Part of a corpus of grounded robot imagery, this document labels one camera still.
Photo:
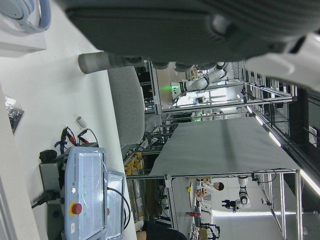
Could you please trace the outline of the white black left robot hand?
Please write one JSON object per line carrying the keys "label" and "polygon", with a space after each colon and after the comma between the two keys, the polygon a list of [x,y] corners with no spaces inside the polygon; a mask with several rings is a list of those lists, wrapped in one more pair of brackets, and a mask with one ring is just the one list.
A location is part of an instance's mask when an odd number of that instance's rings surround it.
{"label": "white black left robot hand", "polygon": [[99,50],[164,67],[245,62],[248,71],[320,89],[317,0],[59,0]]}

